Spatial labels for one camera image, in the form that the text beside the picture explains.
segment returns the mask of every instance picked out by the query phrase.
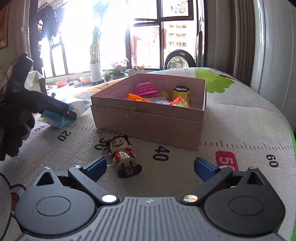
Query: pink basket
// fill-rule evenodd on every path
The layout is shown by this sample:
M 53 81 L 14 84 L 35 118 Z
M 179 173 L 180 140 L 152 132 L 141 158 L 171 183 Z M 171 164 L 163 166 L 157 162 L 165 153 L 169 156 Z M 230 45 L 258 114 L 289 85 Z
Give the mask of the pink basket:
M 146 82 L 136 85 L 132 93 L 138 96 L 143 96 L 156 92 L 159 92 L 159 90 L 156 90 L 152 83 Z

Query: ribbed gray surface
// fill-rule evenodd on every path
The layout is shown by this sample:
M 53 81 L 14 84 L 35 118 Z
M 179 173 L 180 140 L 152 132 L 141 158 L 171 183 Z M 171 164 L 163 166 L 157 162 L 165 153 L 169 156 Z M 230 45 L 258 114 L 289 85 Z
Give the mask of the ribbed gray surface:
M 22 241 L 38 238 L 24 235 Z M 181 241 L 181 240 L 277 240 L 276 234 L 245 239 L 227 235 L 215 229 L 203 217 L 200 209 L 179 204 L 175 197 L 126 197 L 116 206 L 103 207 L 95 221 L 77 234 L 51 239 L 54 241 Z

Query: red number label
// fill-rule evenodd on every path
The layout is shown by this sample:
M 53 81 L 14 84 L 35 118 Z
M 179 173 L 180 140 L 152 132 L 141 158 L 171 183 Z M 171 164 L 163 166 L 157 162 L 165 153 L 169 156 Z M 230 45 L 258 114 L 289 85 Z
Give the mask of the red number label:
M 235 155 L 230 151 L 217 151 L 216 162 L 217 166 L 228 166 L 235 172 L 239 170 Z

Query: cardboard box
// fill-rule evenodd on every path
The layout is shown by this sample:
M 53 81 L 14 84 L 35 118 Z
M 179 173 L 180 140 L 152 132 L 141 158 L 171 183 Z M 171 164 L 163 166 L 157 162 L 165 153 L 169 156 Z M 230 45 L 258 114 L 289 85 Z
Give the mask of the cardboard box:
M 151 82 L 172 95 L 190 88 L 190 108 L 123 99 L 140 83 Z M 97 128 L 161 144 L 197 150 L 206 108 L 205 80 L 161 74 L 135 74 L 91 96 Z

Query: metal bolt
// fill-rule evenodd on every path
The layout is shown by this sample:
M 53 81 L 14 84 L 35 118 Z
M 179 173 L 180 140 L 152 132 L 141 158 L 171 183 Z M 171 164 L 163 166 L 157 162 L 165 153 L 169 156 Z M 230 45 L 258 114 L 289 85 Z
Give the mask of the metal bolt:
M 186 195 L 186 196 L 184 196 L 184 197 L 183 197 L 183 200 L 184 200 L 185 202 L 196 202 L 196 201 L 198 200 L 198 197 L 195 196 L 195 195 L 190 194 L 190 195 Z
M 115 202 L 117 200 L 117 197 L 114 195 L 105 195 L 102 197 L 103 202 Z

